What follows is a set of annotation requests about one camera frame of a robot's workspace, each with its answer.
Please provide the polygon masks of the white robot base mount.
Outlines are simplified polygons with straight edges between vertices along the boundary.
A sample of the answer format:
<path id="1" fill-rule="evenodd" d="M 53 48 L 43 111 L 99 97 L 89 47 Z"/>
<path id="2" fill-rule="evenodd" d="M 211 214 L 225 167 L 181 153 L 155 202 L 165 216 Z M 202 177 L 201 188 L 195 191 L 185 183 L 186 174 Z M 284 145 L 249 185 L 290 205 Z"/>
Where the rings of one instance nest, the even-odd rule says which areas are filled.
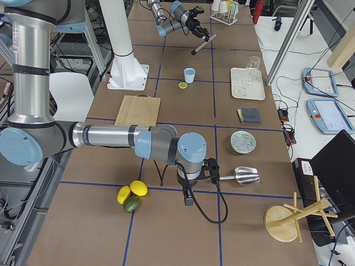
<path id="1" fill-rule="evenodd" d="M 107 88 L 110 90 L 144 91 L 149 73 L 149 65 L 140 64 L 139 66 L 141 70 L 138 73 L 131 73 L 125 69 L 124 65 L 119 69 L 118 64 L 114 62 L 110 71 Z"/>

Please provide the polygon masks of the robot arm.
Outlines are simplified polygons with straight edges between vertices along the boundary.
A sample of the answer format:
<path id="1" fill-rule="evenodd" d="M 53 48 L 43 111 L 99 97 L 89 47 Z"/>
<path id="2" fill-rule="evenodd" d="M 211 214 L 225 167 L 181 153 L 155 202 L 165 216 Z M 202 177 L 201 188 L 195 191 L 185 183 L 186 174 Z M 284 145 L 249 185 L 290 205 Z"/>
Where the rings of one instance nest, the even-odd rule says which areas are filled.
<path id="1" fill-rule="evenodd" d="M 171 4 L 170 12 L 168 12 L 162 7 L 161 1 L 146 1 L 146 8 L 152 12 L 155 18 L 156 31 L 160 37 L 182 29 L 188 30 L 205 42 L 209 41 L 208 30 L 202 27 L 197 19 L 197 16 L 205 11 L 202 7 L 196 6 L 193 9 L 186 9 L 180 1 L 174 1 Z"/>
<path id="2" fill-rule="evenodd" d="M 94 96 L 82 74 L 50 72 L 50 33 L 83 31 L 83 1 L 4 1 L 12 25 L 14 112 L 1 132 L 1 155 L 28 166 L 83 146 L 129 147 L 145 159 L 177 166 L 185 204 L 195 204 L 192 187 L 208 167 L 206 141 L 197 133 L 178 135 L 171 125 L 85 124 Z"/>

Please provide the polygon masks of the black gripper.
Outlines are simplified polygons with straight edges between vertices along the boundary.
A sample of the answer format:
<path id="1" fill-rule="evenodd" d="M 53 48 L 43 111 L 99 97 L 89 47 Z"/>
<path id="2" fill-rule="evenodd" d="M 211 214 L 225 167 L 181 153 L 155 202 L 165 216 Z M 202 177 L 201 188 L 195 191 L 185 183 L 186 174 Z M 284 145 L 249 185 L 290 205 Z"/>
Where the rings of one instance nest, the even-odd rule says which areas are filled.
<path id="1" fill-rule="evenodd" d="M 196 18 L 197 15 L 203 13 L 204 9 L 202 7 L 194 7 L 193 9 L 190 9 L 185 25 L 188 27 L 188 29 L 192 32 L 194 36 L 201 38 L 204 41 L 208 41 L 210 38 L 208 30 L 206 28 L 203 28 L 200 25 L 200 21 Z"/>
<path id="2" fill-rule="evenodd" d="M 177 177 L 178 183 L 182 186 L 182 191 L 184 194 L 184 204 L 185 206 L 192 206 L 193 205 L 193 198 L 192 198 L 192 187 L 198 183 L 195 180 L 184 179 L 182 177 Z"/>

